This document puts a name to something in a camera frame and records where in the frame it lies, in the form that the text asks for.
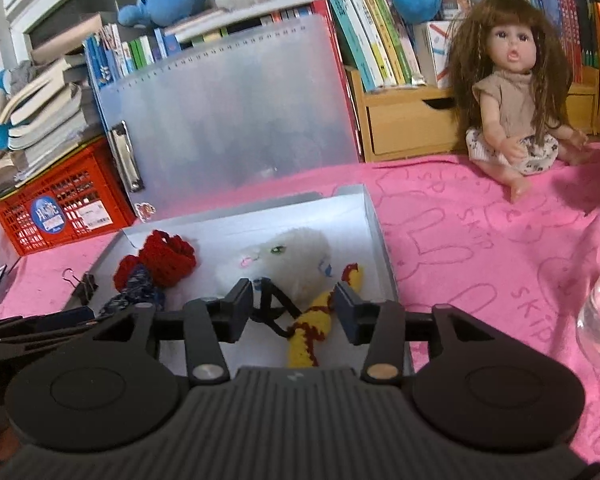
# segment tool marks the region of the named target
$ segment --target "yellow knitted snake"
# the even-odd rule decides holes
[[[342,271],[342,281],[360,293],[363,270],[358,264],[349,264]],[[287,365],[290,368],[310,368],[318,366],[314,353],[314,343],[324,341],[331,331],[331,295],[327,290],[318,296],[311,306],[296,319],[291,326],[294,334],[289,338]]]

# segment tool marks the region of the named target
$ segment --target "cardboard tray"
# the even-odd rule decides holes
[[[302,226],[319,229],[328,238],[333,284],[347,264],[357,262],[365,269],[362,298],[397,301],[397,287],[373,203],[365,187],[358,185],[341,187],[330,198],[306,193],[126,228],[116,235],[90,270],[98,284],[90,307],[98,313],[116,294],[112,276],[118,263],[126,254],[137,254],[154,229],[180,235],[196,249],[196,270],[166,291],[166,310],[178,310],[187,301],[218,295],[214,269],[227,256]],[[70,302],[65,308],[75,306]],[[281,326],[286,326],[287,322],[291,324],[288,316],[278,320]],[[285,367],[287,345],[287,341],[270,328],[249,321],[240,341],[223,343],[222,351],[234,374],[239,367],[248,365]],[[316,355],[321,366],[348,365],[359,371],[366,346],[350,345],[342,327],[335,322],[327,340],[316,345]],[[162,342],[160,361],[175,374],[186,375],[184,343]],[[408,356],[406,361],[405,372],[408,372],[411,370]]]

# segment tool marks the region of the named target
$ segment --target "brown hair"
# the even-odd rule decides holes
[[[536,64],[531,69],[536,111],[532,126],[536,141],[544,144],[544,131],[569,124],[566,99],[571,85],[571,67],[564,55],[554,26],[525,0],[481,0],[453,32],[449,50],[449,78],[458,106],[458,127],[462,134],[470,128],[480,128],[480,103],[472,87],[493,71],[493,62],[486,51],[487,37],[498,25],[526,25],[536,44]]]

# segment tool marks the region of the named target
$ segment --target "red plastic basket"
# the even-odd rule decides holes
[[[20,256],[118,231],[135,219],[105,138],[0,201],[0,224]]]

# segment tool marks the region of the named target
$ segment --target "pink tablecloth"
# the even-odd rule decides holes
[[[227,206],[343,184],[368,187],[382,224],[400,299],[409,309],[451,303],[574,370],[587,405],[573,448],[600,460],[600,373],[581,355],[574,318],[600,272],[600,162],[561,164],[532,178],[534,191],[512,206],[496,183],[463,158],[439,156],[330,168],[216,198]],[[583,211],[595,208],[584,216]],[[25,259],[0,316],[52,312],[70,286],[65,267],[86,270],[108,238]],[[414,346],[417,367],[426,362]]]

